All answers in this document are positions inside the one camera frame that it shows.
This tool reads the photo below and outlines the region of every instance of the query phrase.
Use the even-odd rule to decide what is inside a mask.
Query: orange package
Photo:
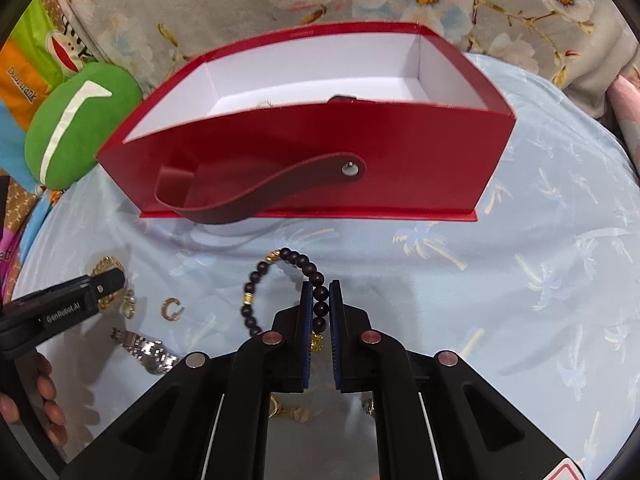
[[[48,95],[47,83],[8,39],[0,50],[0,100],[24,132]]]

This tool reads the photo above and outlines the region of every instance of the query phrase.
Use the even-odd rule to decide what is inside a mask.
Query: green cushion
[[[24,143],[31,174],[50,189],[66,189],[94,167],[95,153],[141,101],[125,70],[90,63],[34,115]]]

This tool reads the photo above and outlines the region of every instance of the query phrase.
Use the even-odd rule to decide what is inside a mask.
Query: red box
[[[194,59],[97,157],[147,217],[471,221],[514,123],[425,27],[313,25]]]

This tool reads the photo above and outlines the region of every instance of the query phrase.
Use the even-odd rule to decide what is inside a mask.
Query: finger
[[[42,354],[38,354],[38,371],[42,375],[51,375],[52,366],[49,360]]]
[[[53,400],[58,394],[56,391],[56,385],[51,379],[44,375],[40,375],[38,377],[38,391],[45,400]]]
[[[56,446],[64,446],[69,440],[69,437],[66,434],[66,429],[63,426],[59,426],[57,424],[51,424],[46,429],[46,433],[49,437],[49,440],[52,441]]]
[[[53,400],[47,400],[44,403],[44,412],[54,424],[59,426],[65,425],[65,413]]]
[[[0,394],[0,415],[2,415],[2,418],[4,418],[4,420],[9,424],[13,424],[20,420],[18,406],[16,406],[15,402],[4,394]]]

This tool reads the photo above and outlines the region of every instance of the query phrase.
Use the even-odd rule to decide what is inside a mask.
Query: silver watch band
[[[151,374],[165,374],[181,359],[174,352],[171,352],[162,341],[150,339],[129,330],[114,328],[111,332],[111,338],[140,361],[140,364]]]

